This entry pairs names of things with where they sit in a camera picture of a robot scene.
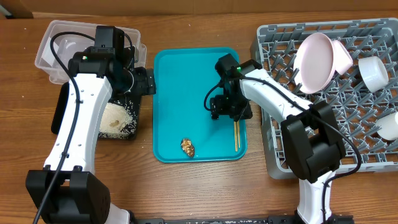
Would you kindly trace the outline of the brown food scrap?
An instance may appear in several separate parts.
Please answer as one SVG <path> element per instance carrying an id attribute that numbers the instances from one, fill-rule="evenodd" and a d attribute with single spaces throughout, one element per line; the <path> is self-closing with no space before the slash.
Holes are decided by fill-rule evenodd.
<path id="1" fill-rule="evenodd" d="M 195 147 L 193 146 L 190 139 L 184 138 L 180 144 L 182 150 L 188 157 L 194 157 Z"/>

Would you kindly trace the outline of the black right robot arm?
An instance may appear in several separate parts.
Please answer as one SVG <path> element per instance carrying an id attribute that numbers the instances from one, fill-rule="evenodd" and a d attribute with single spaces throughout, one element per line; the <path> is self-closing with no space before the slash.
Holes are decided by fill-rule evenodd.
<path id="1" fill-rule="evenodd" d="M 346 151 L 331 106 L 313 104 L 277 83 L 262 65 L 239 63 L 231 54 L 218 59 L 215 70 L 223 92 L 206 96 L 212 119 L 228 115 L 234 122 L 252 118 L 249 103 L 257 103 L 280 126 L 284 156 L 299 179 L 297 223 L 338 223 L 330 209 L 330 179 Z"/>

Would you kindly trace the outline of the grey-green bowl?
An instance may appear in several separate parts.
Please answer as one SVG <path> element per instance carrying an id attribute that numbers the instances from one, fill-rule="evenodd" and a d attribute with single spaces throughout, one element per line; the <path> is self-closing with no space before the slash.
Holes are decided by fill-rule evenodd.
<path id="1" fill-rule="evenodd" d="M 398 124 L 397 124 L 397 112 L 389 114 L 376 121 L 376 126 L 380 127 L 377 131 L 378 135 L 383 139 L 392 141 L 397 139 L 398 135 Z"/>

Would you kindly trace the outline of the small white cup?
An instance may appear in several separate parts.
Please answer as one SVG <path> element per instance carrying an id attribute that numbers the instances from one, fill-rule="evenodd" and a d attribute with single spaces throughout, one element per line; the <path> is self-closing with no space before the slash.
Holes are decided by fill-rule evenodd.
<path id="1" fill-rule="evenodd" d="M 388 84 L 387 70 L 379 57 L 361 58 L 358 60 L 358 67 L 363 82 L 371 93 L 383 89 Z"/>

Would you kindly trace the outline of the pink bowl with rice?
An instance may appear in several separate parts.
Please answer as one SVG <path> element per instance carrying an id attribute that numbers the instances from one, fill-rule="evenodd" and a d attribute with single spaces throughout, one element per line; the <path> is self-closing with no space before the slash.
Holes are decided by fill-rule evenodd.
<path id="1" fill-rule="evenodd" d="M 331 43 L 333 44 L 333 63 L 335 65 L 335 70 L 340 75 L 343 75 L 353 66 L 353 59 L 340 41 L 333 40 Z"/>

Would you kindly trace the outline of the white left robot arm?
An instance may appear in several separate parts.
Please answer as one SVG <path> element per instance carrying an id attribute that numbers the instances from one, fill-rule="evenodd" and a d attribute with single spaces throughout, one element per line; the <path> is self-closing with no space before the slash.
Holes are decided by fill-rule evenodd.
<path id="1" fill-rule="evenodd" d="M 98 26 L 94 44 L 62 65 L 62 86 L 54 123 L 55 144 L 41 170 L 30 170 L 26 189 L 45 223 L 134 223 L 134 214 L 111 202 L 95 176 L 95 149 L 108 101 L 141 99 L 156 93 L 151 69 L 134 66 L 130 37 L 114 26 Z"/>

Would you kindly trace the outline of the large pink plate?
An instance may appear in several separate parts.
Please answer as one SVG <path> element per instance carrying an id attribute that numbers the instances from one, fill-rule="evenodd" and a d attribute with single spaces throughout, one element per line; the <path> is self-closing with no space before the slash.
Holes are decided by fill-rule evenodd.
<path id="1" fill-rule="evenodd" d="M 330 82 L 335 71 L 331 40 L 322 33 L 309 35 L 300 45 L 294 60 L 297 68 L 294 81 L 301 84 L 300 91 L 312 94 Z"/>

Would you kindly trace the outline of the wooden chopstick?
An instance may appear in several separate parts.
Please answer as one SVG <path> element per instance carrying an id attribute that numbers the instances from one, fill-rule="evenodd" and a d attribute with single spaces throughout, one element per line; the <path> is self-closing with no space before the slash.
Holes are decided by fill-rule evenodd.
<path id="1" fill-rule="evenodd" d="M 241 148 L 241 137 L 240 137 L 240 125 L 239 121 L 235 122 L 236 124 L 236 139 L 237 139 L 237 150 Z"/>
<path id="2" fill-rule="evenodd" d="M 234 121 L 234 150 L 238 151 L 238 135 L 237 135 L 237 122 Z"/>

